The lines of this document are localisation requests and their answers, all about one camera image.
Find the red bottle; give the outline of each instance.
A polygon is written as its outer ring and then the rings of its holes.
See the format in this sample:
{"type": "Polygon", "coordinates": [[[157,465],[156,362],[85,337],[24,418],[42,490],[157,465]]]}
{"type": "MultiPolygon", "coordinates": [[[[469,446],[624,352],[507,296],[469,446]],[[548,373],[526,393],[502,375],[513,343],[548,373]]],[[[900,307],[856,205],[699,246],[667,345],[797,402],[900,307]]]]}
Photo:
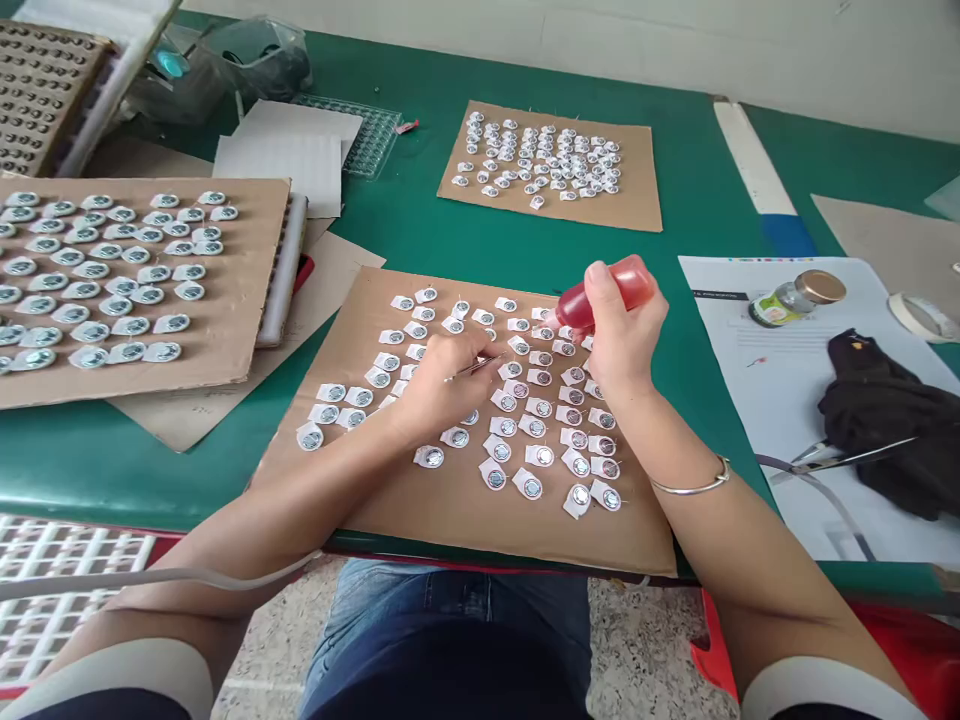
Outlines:
{"type": "MultiPolygon", "coordinates": [[[[628,255],[610,266],[610,273],[620,287],[623,304],[627,310],[643,305],[653,297],[653,283],[650,272],[639,255],[628,255]]],[[[560,296],[557,304],[557,320],[580,330],[593,326],[593,308],[587,299],[587,291],[580,283],[560,296]]]]}

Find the tape roll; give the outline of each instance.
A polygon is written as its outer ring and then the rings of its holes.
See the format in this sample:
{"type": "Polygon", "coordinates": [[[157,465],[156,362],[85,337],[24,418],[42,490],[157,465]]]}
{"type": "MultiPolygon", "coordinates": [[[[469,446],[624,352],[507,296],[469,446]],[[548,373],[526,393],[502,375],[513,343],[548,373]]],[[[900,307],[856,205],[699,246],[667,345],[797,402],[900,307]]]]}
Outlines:
{"type": "Polygon", "coordinates": [[[887,306],[901,325],[928,343],[960,343],[960,325],[929,300],[897,293],[887,299],[887,306]]]}

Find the blue jeans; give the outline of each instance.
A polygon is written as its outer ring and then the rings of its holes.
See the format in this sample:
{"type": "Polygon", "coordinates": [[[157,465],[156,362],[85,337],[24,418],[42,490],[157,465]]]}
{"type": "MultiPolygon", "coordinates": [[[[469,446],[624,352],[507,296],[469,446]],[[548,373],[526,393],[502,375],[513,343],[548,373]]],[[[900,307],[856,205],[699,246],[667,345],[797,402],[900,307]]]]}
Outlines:
{"type": "Polygon", "coordinates": [[[304,702],[345,647],[387,617],[436,613],[533,635],[560,660],[575,697],[590,687],[587,581],[568,575],[491,575],[382,560],[350,560],[307,673],[304,702]]]}

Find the silver bangle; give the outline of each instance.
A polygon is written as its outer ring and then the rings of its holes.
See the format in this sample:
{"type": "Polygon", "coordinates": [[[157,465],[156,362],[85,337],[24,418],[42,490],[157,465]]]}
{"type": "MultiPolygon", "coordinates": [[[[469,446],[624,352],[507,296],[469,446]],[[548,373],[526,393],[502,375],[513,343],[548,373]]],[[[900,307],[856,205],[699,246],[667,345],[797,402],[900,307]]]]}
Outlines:
{"type": "Polygon", "coordinates": [[[723,463],[723,471],[717,475],[716,479],[709,485],[704,485],[703,487],[698,488],[671,488],[666,485],[661,485],[653,478],[650,478],[650,484],[653,485],[657,490],[662,490],[665,493],[670,493],[671,495],[699,495],[700,493],[707,492],[708,490],[713,490],[723,485],[727,480],[730,479],[730,461],[727,460],[723,455],[717,455],[720,458],[720,462],[723,463]]]}

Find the hand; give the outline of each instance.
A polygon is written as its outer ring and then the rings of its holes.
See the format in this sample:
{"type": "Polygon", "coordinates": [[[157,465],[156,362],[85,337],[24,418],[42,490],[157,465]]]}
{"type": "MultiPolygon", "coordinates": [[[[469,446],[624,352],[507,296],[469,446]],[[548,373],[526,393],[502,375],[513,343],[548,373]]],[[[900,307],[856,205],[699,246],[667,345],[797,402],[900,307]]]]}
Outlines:
{"type": "Polygon", "coordinates": [[[609,268],[597,261],[587,268],[584,287],[596,323],[590,374],[609,398],[653,391],[650,363],[669,305],[655,278],[653,297],[630,310],[609,268]]]}
{"type": "Polygon", "coordinates": [[[478,356],[496,357],[507,349],[505,344],[492,343],[486,333],[471,328],[460,335],[431,336],[423,362],[403,397],[393,405],[402,411],[397,415],[411,440],[418,444],[437,442],[440,433],[459,425],[487,402],[494,380],[499,380],[497,370],[503,358],[487,363],[473,375],[444,381],[473,365],[478,356]]]}

